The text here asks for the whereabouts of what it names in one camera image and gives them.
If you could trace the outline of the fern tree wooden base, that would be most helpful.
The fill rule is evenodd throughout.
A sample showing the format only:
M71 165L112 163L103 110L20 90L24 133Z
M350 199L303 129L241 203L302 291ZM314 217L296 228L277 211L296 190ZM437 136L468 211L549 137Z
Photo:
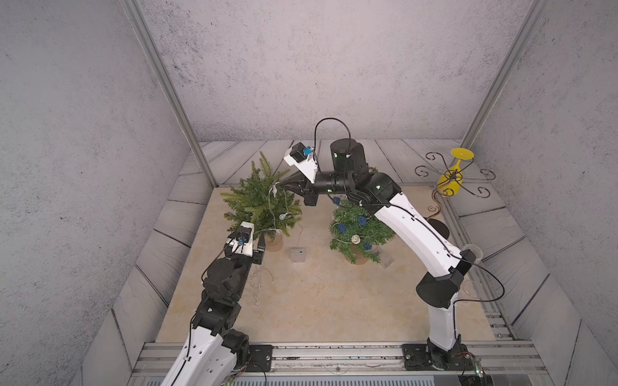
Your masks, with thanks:
M263 237L269 252L283 249L283 238L302 219L300 202L295 195L278 186L283 172L276 172L264 154L251 163L251 174L236 187L222 193L229 206L224 217L232 222L228 231L242 222L254 224L254 238Z

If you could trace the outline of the small christmas tree wooden base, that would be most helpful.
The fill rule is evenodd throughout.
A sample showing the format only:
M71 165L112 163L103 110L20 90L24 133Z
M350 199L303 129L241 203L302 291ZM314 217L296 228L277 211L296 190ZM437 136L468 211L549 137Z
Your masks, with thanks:
M339 251L354 265L368 261L380 263L378 247L392 241L395 232L363 207L340 197L333 200L336 210L329 229L332 236L330 249Z

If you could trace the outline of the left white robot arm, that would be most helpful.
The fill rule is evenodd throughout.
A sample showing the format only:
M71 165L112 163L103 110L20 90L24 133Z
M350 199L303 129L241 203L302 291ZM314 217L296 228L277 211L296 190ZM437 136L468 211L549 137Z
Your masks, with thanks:
M231 253L205 270L201 302L190 319L188 337L163 385L221 385L249 360L249 336L233 329L253 265L264 252Z

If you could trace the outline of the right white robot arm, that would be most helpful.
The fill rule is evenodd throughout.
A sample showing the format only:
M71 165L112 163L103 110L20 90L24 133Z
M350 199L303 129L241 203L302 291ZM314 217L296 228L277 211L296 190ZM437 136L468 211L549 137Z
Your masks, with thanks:
M450 352L460 341L455 327L455 302L464 277L476 262L471 250L460 250L438 233L410 203L389 175L373 172L362 144L343 138L331 144L333 170L320 170L310 146L297 143L283 156L296 168L283 187L314 206L319 196L344 194L348 201L393 230L421 259L426 274L416 291L429 310L428 347Z

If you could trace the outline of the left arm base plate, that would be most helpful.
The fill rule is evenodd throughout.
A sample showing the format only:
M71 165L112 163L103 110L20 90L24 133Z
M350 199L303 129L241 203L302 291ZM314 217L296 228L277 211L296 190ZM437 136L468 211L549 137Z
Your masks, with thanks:
M271 370L274 346L271 344L252 344L249 336L232 330L224 339L224 347L236 355L234 370L246 372L269 372Z

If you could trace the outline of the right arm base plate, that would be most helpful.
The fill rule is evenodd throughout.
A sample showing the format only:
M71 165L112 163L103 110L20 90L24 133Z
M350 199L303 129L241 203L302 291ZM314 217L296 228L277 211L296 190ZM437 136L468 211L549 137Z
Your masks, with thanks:
M402 344L404 368L407 371L475 371L474 355L461 342L461 335L449 351L438 347L431 341L426 344Z

